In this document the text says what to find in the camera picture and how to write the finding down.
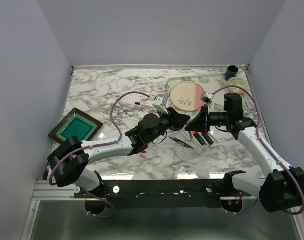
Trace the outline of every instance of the black cup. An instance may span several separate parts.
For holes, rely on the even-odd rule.
[[[237,66],[235,65],[228,66],[224,75],[225,80],[228,81],[230,78],[235,77],[237,72],[238,72]]]

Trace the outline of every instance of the green square dish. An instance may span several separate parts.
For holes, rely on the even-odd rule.
[[[76,136],[79,141],[89,141],[102,127],[102,123],[73,108],[56,127],[48,134],[48,137],[58,143]]]

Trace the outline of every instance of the tray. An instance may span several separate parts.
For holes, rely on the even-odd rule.
[[[240,71],[237,75],[239,78],[243,78],[246,80],[246,75],[244,71]],[[218,90],[219,88],[224,87],[227,84],[227,81],[224,79],[223,73],[212,73],[212,74],[206,74],[206,75],[195,75],[195,76],[182,76],[182,77],[174,77],[170,78],[166,82],[168,95],[170,96],[170,92],[173,89],[174,86],[181,82],[195,82],[199,84],[204,91],[208,93],[213,93],[214,91]],[[224,95],[230,93],[229,89],[225,89],[220,91],[215,95],[215,98],[212,100],[212,104],[209,105],[209,111],[210,112],[223,112],[223,104],[224,104]],[[243,111],[244,114],[247,114],[251,110],[251,106],[249,102],[247,101],[244,94],[241,94],[241,97],[243,99]],[[172,107],[180,114],[188,115],[191,117],[191,119],[194,119],[198,113],[200,112],[200,109],[195,111],[182,111],[181,109],[178,109],[171,103]]]
[[[48,134],[48,137],[62,144],[66,139],[76,136],[79,141],[88,141],[102,127],[102,123],[73,108],[56,127]]]

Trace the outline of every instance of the white wall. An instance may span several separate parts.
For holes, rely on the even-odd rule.
[[[71,68],[35,0],[0,0],[0,240],[18,240]]]
[[[247,64],[285,0],[38,0],[74,66]]]
[[[304,0],[286,1],[250,77],[273,147],[304,170]]]

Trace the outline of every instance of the pen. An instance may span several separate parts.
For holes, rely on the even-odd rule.
[[[152,105],[148,105],[148,104],[141,103],[141,102],[136,102],[135,104],[136,104],[136,105],[139,105],[139,106],[143,106],[143,107],[153,108]]]
[[[171,140],[173,140],[174,142],[180,144],[181,146],[187,148],[187,149],[190,148],[188,145],[186,145],[185,143],[181,143],[181,142],[177,141],[177,140],[176,140],[175,138],[173,138],[172,136],[169,136],[169,138],[170,138]]]
[[[187,143],[181,141],[181,140],[178,139],[177,137],[173,137],[173,138],[175,139],[175,141],[179,141],[180,143],[187,145],[190,149],[194,149],[192,146],[190,146],[189,144],[187,144]]]

